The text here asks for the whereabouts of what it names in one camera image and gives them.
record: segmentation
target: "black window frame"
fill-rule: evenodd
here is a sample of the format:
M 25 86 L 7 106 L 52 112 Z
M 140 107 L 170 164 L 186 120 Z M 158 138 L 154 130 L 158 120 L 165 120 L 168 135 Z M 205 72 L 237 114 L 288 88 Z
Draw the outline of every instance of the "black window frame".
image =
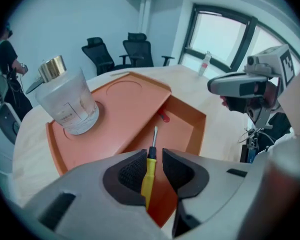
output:
M 179 58 L 179 62 L 178 62 L 179 64 L 182 62 L 185 54 L 189 54 L 189 55 L 199 58 L 201 60 L 203 60 L 206 56 L 205 53 L 202 53 L 202 52 L 199 52 L 197 50 L 190 48 L 190 43 L 191 43 L 194 31 L 195 31 L 198 15 L 202 12 L 219 14 L 224 18 L 228 18 L 228 19 L 240 22 L 242 24 L 245 24 L 245 30 L 243 33 L 241 43 L 239 45 L 238 50 L 236 51 L 236 54 L 230 64 L 230 66 L 224 64 L 223 62 L 217 60 L 214 57 L 212 57 L 210 60 L 210 63 L 212 65 L 219 68 L 223 72 L 225 72 L 225 73 L 236 72 L 239 69 L 244 57 L 246 56 L 246 53 L 248 51 L 248 48 L 252 41 L 252 38 L 255 34 L 256 26 L 259 26 L 263 30 L 267 31 L 269 34 L 273 35 L 280 42 L 282 42 L 284 44 L 288 44 L 290 51 L 300 62 L 300 55 L 297 53 L 297 51 L 281 35 L 279 35 L 273 29 L 268 27 L 266 24 L 260 22 L 256 17 L 248 16 L 241 12 L 234 11 L 231 9 L 226 9 L 226 8 L 219 7 L 219 6 L 194 4 L 193 8 L 192 8 L 192 13 L 190 16 L 188 29 L 187 29 L 187 32 L 185 35 L 182 51 L 180 54 L 180 58 Z

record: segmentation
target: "round table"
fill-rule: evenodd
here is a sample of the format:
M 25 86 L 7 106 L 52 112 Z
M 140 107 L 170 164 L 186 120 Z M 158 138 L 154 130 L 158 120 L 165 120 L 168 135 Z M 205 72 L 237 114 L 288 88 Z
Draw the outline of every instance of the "round table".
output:
M 238 139 L 245 132 L 248 116 L 230 112 L 221 99 L 208 91 L 208 79 L 182 65 L 166 67 L 127 68 L 104 73 L 87 81 L 91 91 L 134 71 L 168 84 L 172 95 L 206 114 L 200 156 L 236 161 L 240 160 L 242 144 Z M 42 188 L 60 177 L 46 134 L 46 123 L 53 119 L 40 106 L 34 107 L 23 119 L 14 147 L 13 182 L 16 202 L 25 203 Z

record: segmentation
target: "black t-shirt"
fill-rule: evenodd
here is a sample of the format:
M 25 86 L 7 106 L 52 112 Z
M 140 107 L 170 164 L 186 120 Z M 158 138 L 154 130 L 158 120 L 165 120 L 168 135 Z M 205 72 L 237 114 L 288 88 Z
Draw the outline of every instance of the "black t-shirt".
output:
M 3 74 L 8 74 L 13 70 L 12 63 L 18 58 L 15 49 L 9 41 L 0 44 L 0 69 Z

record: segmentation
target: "window pane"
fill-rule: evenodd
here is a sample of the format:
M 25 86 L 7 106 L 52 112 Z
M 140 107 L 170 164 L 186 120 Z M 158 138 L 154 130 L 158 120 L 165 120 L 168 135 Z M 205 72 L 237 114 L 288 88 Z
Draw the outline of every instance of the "window pane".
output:
M 230 66 L 238 51 L 246 25 L 218 15 L 198 15 L 190 48 Z
M 256 26 L 250 46 L 248 48 L 248 51 L 246 52 L 246 55 L 238 71 L 242 71 L 244 69 L 244 66 L 247 64 L 248 56 L 258 54 L 270 47 L 282 46 L 282 45 L 283 43 L 279 41 L 277 38 L 275 38 L 272 34 L 263 30 L 261 27 Z M 298 74 L 300 71 L 300 62 L 298 62 L 296 56 L 294 56 L 292 53 L 291 53 L 291 57 L 292 57 L 292 63 L 294 67 L 294 73 Z
M 184 54 L 181 64 L 186 66 L 189 69 L 192 69 L 193 71 L 199 72 L 201 63 L 202 63 L 202 59 L 199 59 L 189 54 Z M 223 72 L 221 69 L 217 68 L 216 66 L 212 65 L 211 63 L 203 73 L 203 75 L 208 79 L 212 79 L 221 76 L 223 74 L 225 74 L 225 72 Z

